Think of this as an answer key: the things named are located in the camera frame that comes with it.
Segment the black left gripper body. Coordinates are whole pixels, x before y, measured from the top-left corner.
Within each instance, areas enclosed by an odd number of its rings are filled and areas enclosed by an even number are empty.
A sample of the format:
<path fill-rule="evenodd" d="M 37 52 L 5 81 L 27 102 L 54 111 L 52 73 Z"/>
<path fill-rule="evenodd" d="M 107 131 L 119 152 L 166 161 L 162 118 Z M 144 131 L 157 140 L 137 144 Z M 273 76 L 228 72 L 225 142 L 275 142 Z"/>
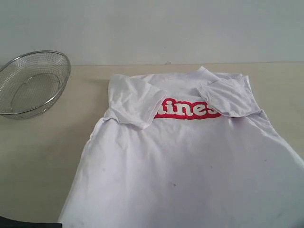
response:
<path fill-rule="evenodd" d="M 5 217 L 0 218 L 1 228 L 62 228 L 61 223 L 36 223 L 11 220 Z"/>

